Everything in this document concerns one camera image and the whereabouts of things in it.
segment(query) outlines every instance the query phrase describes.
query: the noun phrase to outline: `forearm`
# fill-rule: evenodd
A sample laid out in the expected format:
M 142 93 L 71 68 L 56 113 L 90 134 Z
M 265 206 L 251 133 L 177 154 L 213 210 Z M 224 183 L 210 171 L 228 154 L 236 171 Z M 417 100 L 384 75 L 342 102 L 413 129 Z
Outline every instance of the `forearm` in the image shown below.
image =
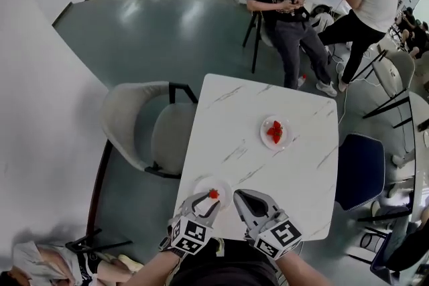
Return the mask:
M 170 251 L 158 253 L 134 275 L 125 286 L 163 286 L 168 275 L 179 263 L 179 257 Z
M 262 3 L 256 0 L 248 0 L 247 8 L 250 11 L 275 11 L 281 9 L 281 3 L 271 4 L 271 3 Z
M 276 262 L 290 286 L 331 286 L 330 281 L 294 252 Z

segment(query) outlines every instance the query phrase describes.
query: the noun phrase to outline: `grey pants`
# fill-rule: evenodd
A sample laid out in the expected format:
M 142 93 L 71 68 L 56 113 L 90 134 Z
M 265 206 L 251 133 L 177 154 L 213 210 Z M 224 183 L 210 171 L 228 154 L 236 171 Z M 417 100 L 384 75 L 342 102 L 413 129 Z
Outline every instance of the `grey pants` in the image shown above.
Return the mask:
M 284 86 L 297 89 L 300 75 L 300 45 L 311 60 L 317 79 L 330 84 L 326 71 L 328 53 L 310 23 L 277 21 L 275 27 L 267 27 L 267 34 L 283 60 Z

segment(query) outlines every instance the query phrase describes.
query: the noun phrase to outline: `navy blue chair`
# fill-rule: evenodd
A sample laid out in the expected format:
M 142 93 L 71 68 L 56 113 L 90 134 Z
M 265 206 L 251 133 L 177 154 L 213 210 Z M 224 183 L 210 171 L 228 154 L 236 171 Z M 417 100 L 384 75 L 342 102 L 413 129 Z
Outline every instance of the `navy blue chair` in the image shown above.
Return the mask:
M 344 211 L 366 204 L 384 188 L 384 147 L 373 138 L 348 134 L 339 148 L 335 201 Z

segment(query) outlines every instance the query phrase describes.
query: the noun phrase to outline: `strawberry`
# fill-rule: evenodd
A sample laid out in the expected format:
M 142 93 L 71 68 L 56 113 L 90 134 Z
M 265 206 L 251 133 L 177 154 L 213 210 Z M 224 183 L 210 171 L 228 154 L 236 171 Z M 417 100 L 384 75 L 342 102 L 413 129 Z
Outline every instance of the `strawberry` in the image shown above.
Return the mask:
M 215 190 L 214 188 L 212 188 L 210 190 L 210 192 L 208 193 L 208 197 L 212 198 L 212 199 L 217 199 L 219 197 L 219 192 L 217 192 L 217 190 Z

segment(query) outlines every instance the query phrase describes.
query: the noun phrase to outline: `man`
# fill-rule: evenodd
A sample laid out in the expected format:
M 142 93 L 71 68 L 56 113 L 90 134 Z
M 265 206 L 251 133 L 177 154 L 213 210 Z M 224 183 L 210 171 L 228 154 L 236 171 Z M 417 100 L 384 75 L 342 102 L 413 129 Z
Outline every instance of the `man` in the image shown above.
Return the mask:
M 413 16 L 413 9 L 407 7 L 407 9 L 396 18 L 395 23 L 401 32 L 404 30 L 412 31 L 416 26 L 416 18 Z
M 363 53 L 380 41 L 395 18 L 397 0 L 345 0 L 348 15 L 319 34 L 324 45 L 352 42 L 350 59 L 344 74 L 339 75 L 339 90 L 344 92 L 361 64 Z
M 132 273 L 120 261 L 102 261 L 96 254 L 74 254 L 64 245 L 36 245 L 34 242 L 13 247 L 13 267 L 0 275 L 2 286 L 88 286 L 93 279 L 124 283 Z
M 424 21 L 420 25 L 416 23 L 411 34 L 407 29 L 403 30 L 402 48 L 405 48 L 404 42 L 407 42 L 408 51 L 413 59 L 422 57 L 422 54 L 425 51 L 426 42 L 428 41 L 426 36 L 428 29 L 428 24 Z
M 267 34 L 283 60 L 284 86 L 298 88 L 301 45 L 312 62 L 319 80 L 317 89 L 329 96 L 336 96 L 326 64 L 328 54 L 316 32 L 308 22 L 305 0 L 247 0 L 250 11 L 262 11 Z

